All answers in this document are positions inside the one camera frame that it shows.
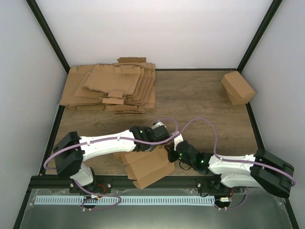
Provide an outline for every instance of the stack of flat cardboard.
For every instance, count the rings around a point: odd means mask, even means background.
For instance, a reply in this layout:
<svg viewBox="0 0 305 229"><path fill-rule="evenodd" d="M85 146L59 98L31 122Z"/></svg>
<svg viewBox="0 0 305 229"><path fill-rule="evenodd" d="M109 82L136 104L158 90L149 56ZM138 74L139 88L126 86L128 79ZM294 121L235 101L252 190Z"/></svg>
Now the stack of flat cardboard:
<svg viewBox="0 0 305 229"><path fill-rule="evenodd" d="M115 114L143 114L155 108L155 64L120 57L118 63L71 67L60 104Z"/></svg>

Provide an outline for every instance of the cardboard box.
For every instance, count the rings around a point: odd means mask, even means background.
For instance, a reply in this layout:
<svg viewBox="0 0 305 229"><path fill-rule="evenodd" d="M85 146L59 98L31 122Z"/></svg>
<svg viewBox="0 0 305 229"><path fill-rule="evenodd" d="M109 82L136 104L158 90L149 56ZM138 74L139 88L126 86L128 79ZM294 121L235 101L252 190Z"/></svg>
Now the cardboard box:
<svg viewBox="0 0 305 229"><path fill-rule="evenodd" d="M233 105L247 104L255 95L253 88L238 71L225 74L221 82Z"/></svg>
<svg viewBox="0 0 305 229"><path fill-rule="evenodd" d="M123 91L133 94L141 74L140 67L120 68L113 65L95 65L83 87L89 90L109 93Z"/></svg>
<svg viewBox="0 0 305 229"><path fill-rule="evenodd" d="M157 180L174 171L174 163L170 163L164 146L157 146L152 152L130 152L122 155L125 171L133 184L144 189Z"/></svg>

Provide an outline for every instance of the folded cardboard box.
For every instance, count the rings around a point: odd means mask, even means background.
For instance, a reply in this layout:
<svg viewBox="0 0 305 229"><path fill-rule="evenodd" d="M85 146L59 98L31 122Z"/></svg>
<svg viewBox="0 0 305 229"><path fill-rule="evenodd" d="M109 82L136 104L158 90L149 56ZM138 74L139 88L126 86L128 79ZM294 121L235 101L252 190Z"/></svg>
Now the folded cardboard box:
<svg viewBox="0 0 305 229"><path fill-rule="evenodd" d="M152 152L130 152L122 155L127 165L125 171L133 184L143 189L174 171L174 163L168 161L164 146L157 146Z"/></svg>
<svg viewBox="0 0 305 229"><path fill-rule="evenodd" d="M253 88L238 71L225 74L221 82L233 105L247 104L255 95Z"/></svg>

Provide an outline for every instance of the cardboard flap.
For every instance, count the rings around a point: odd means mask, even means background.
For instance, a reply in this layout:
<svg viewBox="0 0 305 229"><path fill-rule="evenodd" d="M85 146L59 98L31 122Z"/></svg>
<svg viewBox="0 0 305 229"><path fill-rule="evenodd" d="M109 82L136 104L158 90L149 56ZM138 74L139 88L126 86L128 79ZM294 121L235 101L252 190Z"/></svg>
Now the cardboard flap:
<svg viewBox="0 0 305 229"><path fill-rule="evenodd" d="M147 63L146 62L139 63L139 66L142 67L142 68L147 68Z"/></svg>
<svg viewBox="0 0 305 229"><path fill-rule="evenodd" d="M88 64L88 65L79 65L77 66L77 73L78 74L86 74L88 72L91 72L94 68L94 64Z"/></svg>
<svg viewBox="0 0 305 229"><path fill-rule="evenodd" d="M70 73L77 73L77 66L76 66L76 65L74 65L74 66L72 66L72 67L70 68L69 74L70 74Z"/></svg>
<svg viewBox="0 0 305 229"><path fill-rule="evenodd" d="M108 94L108 97L122 98L123 97L123 91L110 91L109 94Z"/></svg>
<svg viewBox="0 0 305 229"><path fill-rule="evenodd" d="M105 106L105 111L136 111L137 106L132 105L107 105Z"/></svg>
<svg viewBox="0 0 305 229"><path fill-rule="evenodd" d="M140 159L141 157L144 157L148 154L150 154L151 152L130 152L129 154L125 154L122 155L122 161L124 165L128 165L138 159Z"/></svg>
<svg viewBox="0 0 305 229"><path fill-rule="evenodd" d="M124 99L119 98L103 98L103 104L124 104Z"/></svg>
<svg viewBox="0 0 305 229"><path fill-rule="evenodd" d="M126 173L127 173L127 177L128 177L128 179L130 179L130 180L136 180L137 179L137 177L136 177L136 175L134 174L134 171L133 171L133 169L131 168L131 166L130 165L128 165L128 166L126 166L125 167L125 171L126 171Z"/></svg>
<svg viewBox="0 0 305 229"><path fill-rule="evenodd" d="M137 62L142 63L146 62L146 57L120 57L118 59L119 63L127 63L127 62Z"/></svg>
<svg viewBox="0 0 305 229"><path fill-rule="evenodd" d="M164 167L157 169L149 174L149 176L143 177L139 180L133 181L133 184L139 188L144 189L161 178L171 174L175 170L174 163L168 163Z"/></svg>

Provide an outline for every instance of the white wall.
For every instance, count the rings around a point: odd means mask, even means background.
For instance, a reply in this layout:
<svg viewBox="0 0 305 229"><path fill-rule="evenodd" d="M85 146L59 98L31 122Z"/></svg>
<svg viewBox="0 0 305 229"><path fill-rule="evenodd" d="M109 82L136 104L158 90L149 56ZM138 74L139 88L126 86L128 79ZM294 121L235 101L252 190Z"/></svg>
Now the white wall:
<svg viewBox="0 0 305 229"><path fill-rule="evenodd" d="M266 150L295 167L291 203L305 228L305 2L283 1L242 72Z"/></svg>
<svg viewBox="0 0 305 229"><path fill-rule="evenodd" d="M37 0L70 65L236 68L272 0Z"/></svg>
<svg viewBox="0 0 305 229"><path fill-rule="evenodd" d="M0 222L13 228L37 175L65 71L26 1L0 2Z"/></svg>

